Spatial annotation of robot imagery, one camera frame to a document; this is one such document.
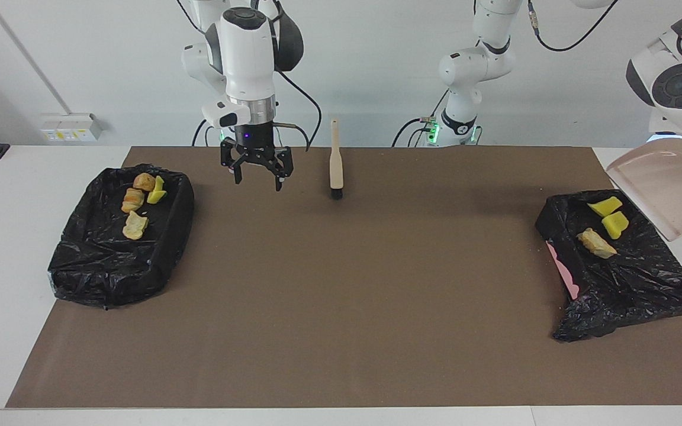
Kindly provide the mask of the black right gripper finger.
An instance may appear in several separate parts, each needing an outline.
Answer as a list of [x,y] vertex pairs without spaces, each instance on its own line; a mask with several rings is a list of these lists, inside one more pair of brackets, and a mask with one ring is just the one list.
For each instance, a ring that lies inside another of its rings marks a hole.
[[293,159],[290,147],[274,148],[269,159],[269,170],[274,174],[276,191],[281,191],[282,184],[293,173]]
[[243,180],[241,164],[246,159],[244,151],[244,147],[236,143],[236,141],[220,142],[220,164],[232,173],[236,185],[240,184]]

